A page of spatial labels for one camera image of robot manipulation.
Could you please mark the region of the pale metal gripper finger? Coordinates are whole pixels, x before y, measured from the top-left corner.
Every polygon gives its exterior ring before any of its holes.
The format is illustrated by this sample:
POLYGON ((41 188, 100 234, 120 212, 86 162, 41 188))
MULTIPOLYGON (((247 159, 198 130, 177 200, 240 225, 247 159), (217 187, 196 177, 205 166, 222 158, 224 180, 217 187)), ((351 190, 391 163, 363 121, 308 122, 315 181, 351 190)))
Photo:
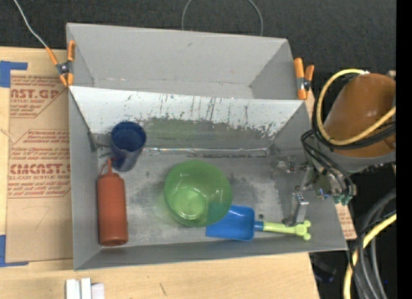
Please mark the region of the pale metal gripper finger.
POLYGON ((295 226, 302 224, 305 220, 306 210, 309 202, 304 198, 302 194, 293 193, 291 200, 291 209, 288 217, 283 219, 285 226, 295 226))
POLYGON ((272 177, 292 176, 306 170, 306 164, 296 157, 280 157, 272 162, 272 177))

